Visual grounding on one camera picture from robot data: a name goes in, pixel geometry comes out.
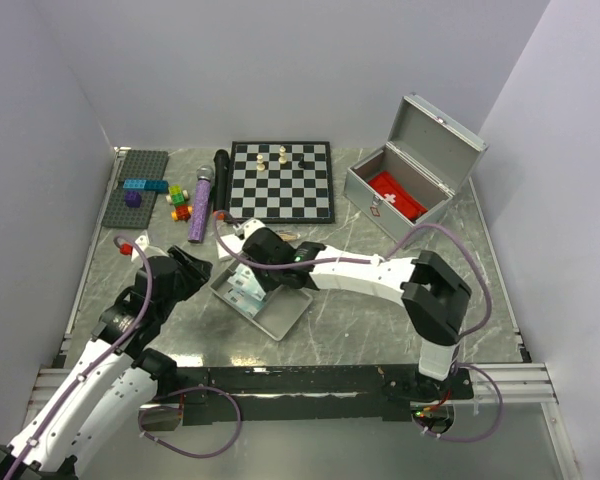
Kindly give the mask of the red first aid pouch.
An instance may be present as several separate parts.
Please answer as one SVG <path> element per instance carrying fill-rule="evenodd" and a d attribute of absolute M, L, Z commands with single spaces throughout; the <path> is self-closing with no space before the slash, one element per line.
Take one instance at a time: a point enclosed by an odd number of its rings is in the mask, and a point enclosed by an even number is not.
<path fill-rule="evenodd" d="M 410 221 L 419 219 L 427 212 L 427 209 L 407 193 L 388 171 L 382 171 L 374 176 L 369 181 L 369 185 Z"/>

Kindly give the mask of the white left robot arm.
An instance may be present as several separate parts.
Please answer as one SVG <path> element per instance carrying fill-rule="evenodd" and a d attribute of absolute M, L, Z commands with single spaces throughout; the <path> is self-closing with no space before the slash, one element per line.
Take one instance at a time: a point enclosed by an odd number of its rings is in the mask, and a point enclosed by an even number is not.
<path fill-rule="evenodd" d="M 107 308 L 60 387 L 8 444 L 0 479 L 75 479 L 94 438 L 123 413 L 177 390 L 177 364 L 149 348 L 175 306 L 209 280 L 212 264 L 177 246 L 143 256 L 133 284 Z"/>

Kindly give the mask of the grey metal case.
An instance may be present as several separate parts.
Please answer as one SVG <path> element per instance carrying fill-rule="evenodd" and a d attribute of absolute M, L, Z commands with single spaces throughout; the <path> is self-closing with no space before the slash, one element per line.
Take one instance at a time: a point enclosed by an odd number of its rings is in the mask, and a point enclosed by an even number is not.
<path fill-rule="evenodd" d="M 442 110 L 411 93 L 404 96 L 387 141 L 353 164 L 344 195 L 391 239 L 444 213 L 486 153 L 488 144 Z M 388 171 L 427 212 L 410 221 L 382 198 L 369 181 Z"/>

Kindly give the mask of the white gauze pad packet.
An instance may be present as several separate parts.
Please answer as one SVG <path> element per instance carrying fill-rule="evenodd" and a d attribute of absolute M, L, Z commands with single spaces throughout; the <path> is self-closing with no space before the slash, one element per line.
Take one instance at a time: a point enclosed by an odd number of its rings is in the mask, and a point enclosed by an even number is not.
<path fill-rule="evenodd" d="M 219 261 L 226 261 L 232 258 L 231 253 L 238 254 L 242 250 L 244 240 L 235 234 L 222 236 L 216 241 L 217 257 Z"/>

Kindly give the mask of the bag of cotton swabs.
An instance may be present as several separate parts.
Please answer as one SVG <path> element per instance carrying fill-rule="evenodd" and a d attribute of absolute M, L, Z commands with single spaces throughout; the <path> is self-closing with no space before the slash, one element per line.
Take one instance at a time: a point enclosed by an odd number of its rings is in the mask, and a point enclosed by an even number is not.
<path fill-rule="evenodd" d="M 282 240 L 287 242 L 297 241 L 301 238 L 301 235 L 296 232 L 280 231 L 278 235 Z"/>

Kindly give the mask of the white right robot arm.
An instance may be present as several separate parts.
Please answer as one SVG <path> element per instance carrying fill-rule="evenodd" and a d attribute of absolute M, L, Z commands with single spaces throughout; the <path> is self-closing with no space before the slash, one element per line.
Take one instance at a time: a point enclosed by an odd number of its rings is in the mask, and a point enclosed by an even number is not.
<path fill-rule="evenodd" d="M 451 386 L 450 371 L 472 291 L 436 253 L 385 259 L 317 242 L 294 247 L 257 219 L 241 226 L 241 255 L 266 291 L 279 286 L 343 290 L 402 305 L 421 338 L 416 385 L 428 398 Z"/>

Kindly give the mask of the grey plastic tray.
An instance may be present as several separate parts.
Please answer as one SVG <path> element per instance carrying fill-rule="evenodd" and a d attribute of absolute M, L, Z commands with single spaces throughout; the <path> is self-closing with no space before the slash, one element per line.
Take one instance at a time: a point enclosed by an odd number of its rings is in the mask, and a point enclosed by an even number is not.
<path fill-rule="evenodd" d="M 212 293 L 271 339 L 283 340 L 307 311 L 313 302 L 313 297 L 303 290 L 279 286 L 273 291 L 266 292 L 265 305 L 262 310 L 254 318 L 248 318 L 223 298 L 223 295 L 229 290 L 227 279 L 239 264 L 237 261 L 230 263 L 211 281 Z"/>

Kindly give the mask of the light blue mask packet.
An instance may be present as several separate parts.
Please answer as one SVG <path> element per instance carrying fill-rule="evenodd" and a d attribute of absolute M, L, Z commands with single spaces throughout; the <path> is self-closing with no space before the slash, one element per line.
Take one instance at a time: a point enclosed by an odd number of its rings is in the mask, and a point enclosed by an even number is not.
<path fill-rule="evenodd" d="M 239 264 L 228 277 L 229 290 L 223 295 L 231 305 L 248 318 L 254 318 L 264 307 L 266 292 L 253 271 Z"/>

